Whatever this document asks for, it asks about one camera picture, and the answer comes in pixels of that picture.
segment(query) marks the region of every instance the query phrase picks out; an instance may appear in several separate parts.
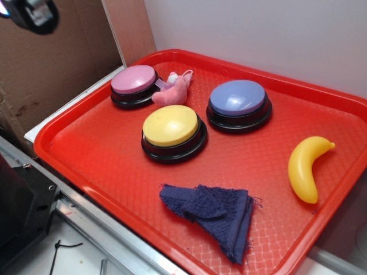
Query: black device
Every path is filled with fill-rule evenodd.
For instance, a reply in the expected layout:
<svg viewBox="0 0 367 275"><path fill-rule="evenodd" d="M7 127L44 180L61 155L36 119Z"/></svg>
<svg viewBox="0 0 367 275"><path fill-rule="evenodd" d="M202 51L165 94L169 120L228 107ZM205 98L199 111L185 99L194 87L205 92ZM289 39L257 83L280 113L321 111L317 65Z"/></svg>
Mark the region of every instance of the black device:
<svg viewBox="0 0 367 275"><path fill-rule="evenodd" d="M44 239L58 187L32 166L11 168L0 154L0 274Z"/></svg>
<svg viewBox="0 0 367 275"><path fill-rule="evenodd" d="M50 34L58 25L52 0L0 0L0 16L37 34Z"/></svg>

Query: frayed cloth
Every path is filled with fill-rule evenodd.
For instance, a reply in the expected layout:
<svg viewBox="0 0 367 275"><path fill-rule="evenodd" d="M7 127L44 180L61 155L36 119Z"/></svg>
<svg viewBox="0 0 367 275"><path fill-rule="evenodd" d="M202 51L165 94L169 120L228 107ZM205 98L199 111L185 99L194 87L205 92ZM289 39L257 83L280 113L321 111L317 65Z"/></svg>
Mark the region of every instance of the frayed cloth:
<svg viewBox="0 0 367 275"><path fill-rule="evenodd" d="M165 184L159 196L175 214L197 222L212 235L231 262L242 264L253 206L247 190Z"/></svg>

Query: metal frame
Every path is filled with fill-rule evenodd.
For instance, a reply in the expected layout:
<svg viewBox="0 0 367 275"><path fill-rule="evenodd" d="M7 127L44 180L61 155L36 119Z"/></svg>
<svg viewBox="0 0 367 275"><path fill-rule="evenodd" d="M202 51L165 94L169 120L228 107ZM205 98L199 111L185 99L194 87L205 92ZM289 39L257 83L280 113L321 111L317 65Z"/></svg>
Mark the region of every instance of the metal frame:
<svg viewBox="0 0 367 275"><path fill-rule="evenodd" d="M57 213L105 253L108 260L120 267L124 274L187 274L143 239L2 137L0 137L0 153L12 167L31 165L58 185L60 196L56 206Z"/></svg>

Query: pink plush toy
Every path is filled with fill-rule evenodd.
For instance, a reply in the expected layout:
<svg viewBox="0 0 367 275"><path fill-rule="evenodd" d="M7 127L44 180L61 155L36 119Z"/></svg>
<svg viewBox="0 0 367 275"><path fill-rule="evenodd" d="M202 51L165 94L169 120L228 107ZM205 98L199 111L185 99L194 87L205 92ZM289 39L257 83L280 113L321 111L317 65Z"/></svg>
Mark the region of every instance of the pink plush toy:
<svg viewBox="0 0 367 275"><path fill-rule="evenodd" d="M155 92L152 101L159 106L183 105L188 98L188 88L190 86L193 71L187 70L183 75L178 76L171 72L167 83L158 80L155 84L160 87L160 92Z"/></svg>

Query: pink button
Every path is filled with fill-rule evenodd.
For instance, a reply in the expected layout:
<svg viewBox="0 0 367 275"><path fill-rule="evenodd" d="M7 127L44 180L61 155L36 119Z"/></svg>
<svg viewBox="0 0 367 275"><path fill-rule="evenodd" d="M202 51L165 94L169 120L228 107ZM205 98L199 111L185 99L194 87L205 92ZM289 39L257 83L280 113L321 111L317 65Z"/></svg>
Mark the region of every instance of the pink button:
<svg viewBox="0 0 367 275"><path fill-rule="evenodd" d="M129 94L140 92L153 84L155 70L148 65L131 66L119 72L111 81L116 93Z"/></svg>

